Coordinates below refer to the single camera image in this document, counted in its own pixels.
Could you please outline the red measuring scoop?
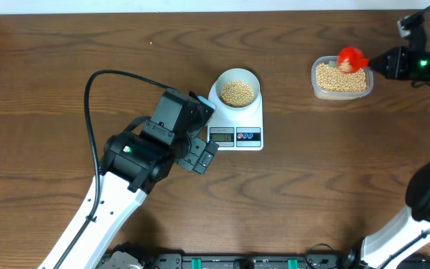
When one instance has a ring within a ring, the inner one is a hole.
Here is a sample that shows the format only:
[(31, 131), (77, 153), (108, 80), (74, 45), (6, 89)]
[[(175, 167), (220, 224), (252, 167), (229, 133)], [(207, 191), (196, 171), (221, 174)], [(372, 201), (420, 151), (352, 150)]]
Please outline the red measuring scoop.
[(367, 68), (369, 62), (370, 60), (364, 57), (364, 53), (354, 47), (342, 49), (337, 57), (337, 67), (344, 73), (354, 73), (360, 69)]

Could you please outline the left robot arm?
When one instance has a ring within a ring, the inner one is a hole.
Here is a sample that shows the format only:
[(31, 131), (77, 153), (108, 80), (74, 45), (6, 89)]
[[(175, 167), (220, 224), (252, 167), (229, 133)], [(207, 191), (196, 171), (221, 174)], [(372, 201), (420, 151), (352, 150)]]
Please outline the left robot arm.
[(215, 110), (202, 96), (168, 89), (152, 116), (138, 117), (110, 137), (84, 201), (40, 266), (94, 268), (174, 164), (203, 174), (218, 146), (198, 135)]

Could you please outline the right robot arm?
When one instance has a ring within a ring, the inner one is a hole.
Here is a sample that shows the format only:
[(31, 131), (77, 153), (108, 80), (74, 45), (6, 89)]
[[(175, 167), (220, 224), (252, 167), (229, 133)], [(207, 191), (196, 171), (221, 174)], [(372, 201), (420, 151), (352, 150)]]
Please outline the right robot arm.
[[(430, 50), (414, 45), (387, 50), (369, 62), (385, 78), (410, 81), (412, 87), (430, 82)], [(430, 162), (408, 183), (405, 205), (379, 231), (368, 235), (350, 254), (349, 268), (397, 268), (430, 243)]]

